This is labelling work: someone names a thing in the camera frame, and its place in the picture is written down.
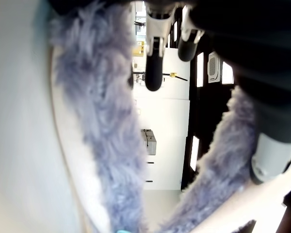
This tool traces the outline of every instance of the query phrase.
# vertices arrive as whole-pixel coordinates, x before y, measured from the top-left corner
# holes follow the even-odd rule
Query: yellow object
[[[137,46],[133,48],[132,55],[134,57],[143,57],[145,51],[145,42],[137,41]]]
[[[169,75],[170,77],[172,77],[172,78],[174,78],[174,77],[176,77],[177,76],[177,73],[170,73],[170,75]]]

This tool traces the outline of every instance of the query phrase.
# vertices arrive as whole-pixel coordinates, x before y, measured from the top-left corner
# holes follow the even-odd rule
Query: white curved surface
[[[192,233],[231,233],[253,219],[260,219],[291,191],[291,166],[276,179],[255,185],[251,181],[234,194]]]
[[[53,53],[52,96],[56,126],[63,147],[65,159],[78,193],[80,202],[100,233],[110,233],[111,223],[103,205],[104,195],[97,167],[90,146],[83,142],[81,124],[69,103],[64,100],[63,88],[56,85],[56,57]]]
[[[83,232],[52,113],[48,15],[46,0],[0,0],[0,233]]]

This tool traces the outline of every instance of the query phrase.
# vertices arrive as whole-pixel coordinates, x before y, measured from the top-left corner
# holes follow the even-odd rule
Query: fluffy gray fabric
[[[53,21],[51,41],[64,51],[57,81],[93,149],[113,231],[138,233],[146,149],[127,84],[130,29],[127,7],[104,9],[93,3]]]
[[[93,149],[114,232],[142,232],[145,148],[127,78],[132,39],[129,11],[92,3],[52,23],[58,84]],[[252,104],[239,89],[218,125],[201,173],[159,232],[188,233],[249,180],[255,130]]]
[[[253,106],[237,87],[228,107],[209,152],[199,162],[200,174],[160,232],[190,232],[250,179],[255,147]]]

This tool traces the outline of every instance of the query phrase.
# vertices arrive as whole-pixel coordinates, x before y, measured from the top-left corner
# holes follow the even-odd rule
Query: black cylindrical handle
[[[145,85],[149,91],[157,91],[162,85],[163,58],[158,51],[146,57]]]
[[[184,62],[189,62],[194,59],[197,50],[197,44],[193,41],[184,41],[180,38],[178,47],[178,56],[180,60]]]

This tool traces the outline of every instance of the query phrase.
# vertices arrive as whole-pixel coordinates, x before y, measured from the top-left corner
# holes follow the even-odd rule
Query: light fixture
[[[178,22],[175,22],[174,24],[174,41],[177,41],[177,37],[178,37]]]
[[[223,62],[222,84],[233,84],[233,83],[234,83],[233,69],[227,63]]]
[[[198,154],[198,146],[199,146],[199,139],[197,137],[193,137],[193,145],[192,145],[192,153],[191,153],[191,168],[196,171],[197,165],[197,154]]]
[[[197,80],[196,86],[202,87],[204,81],[204,53],[197,56]]]
[[[167,47],[170,48],[170,34],[168,35]]]

